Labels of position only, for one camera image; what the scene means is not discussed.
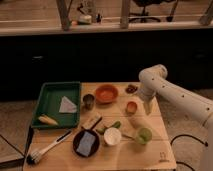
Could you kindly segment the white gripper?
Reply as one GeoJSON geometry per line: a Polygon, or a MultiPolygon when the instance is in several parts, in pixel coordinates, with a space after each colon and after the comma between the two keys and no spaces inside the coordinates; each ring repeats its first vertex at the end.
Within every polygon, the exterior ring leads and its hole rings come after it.
{"type": "Polygon", "coordinates": [[[147,86],[141,85],[138,88],[137,95],[143,101],[143,107],[146,115],[150,115],[153,107],[153,103],[151,101],[155,97],[156,92],[147,86]]]}

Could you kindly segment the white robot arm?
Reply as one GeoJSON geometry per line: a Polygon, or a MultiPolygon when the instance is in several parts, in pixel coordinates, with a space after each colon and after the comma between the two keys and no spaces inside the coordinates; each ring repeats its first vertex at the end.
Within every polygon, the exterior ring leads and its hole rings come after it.
{"type": "Polygon", "coordinates": [[[161,64],[143,69],[139,73],[137,95],[143,101],[147,114],[151,112],[152,99],[159,94],[205,127],[208,131],[208,146],[203,150],[200,171],[213,171],[213,100],[167,81],[167,75],[166,67],[161,64]]]}

